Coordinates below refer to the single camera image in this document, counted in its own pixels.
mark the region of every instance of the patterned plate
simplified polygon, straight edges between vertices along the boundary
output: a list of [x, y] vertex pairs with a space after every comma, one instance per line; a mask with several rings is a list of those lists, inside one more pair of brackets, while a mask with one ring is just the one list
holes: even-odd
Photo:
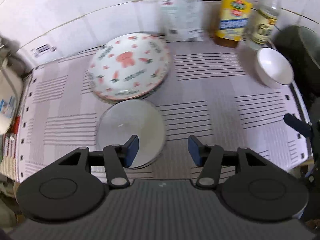
[[101, 47], [89, 72], [95, 93], [106, 100], [137, 98], [159, 85], [169, 71], [170, 54], [158, 37], [123, 35]]

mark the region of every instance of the white plate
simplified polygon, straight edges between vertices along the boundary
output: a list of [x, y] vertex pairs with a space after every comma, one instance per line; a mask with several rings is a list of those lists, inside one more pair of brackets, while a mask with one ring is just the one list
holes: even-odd
[[140, 97], [155, 88], [169, 71], [170, 54], [158, 37], [123, 35], [94, 55], [89, 67], [95, 93], [102, 99]]
[[123, 145], [132, 135], [139, 137], [139, 151], [131, 168], [154, 160], [165, 142], [165, 125], [161, 114], [150, 103], [133, 99], [109, 108], [101, 117], [97, 146]]

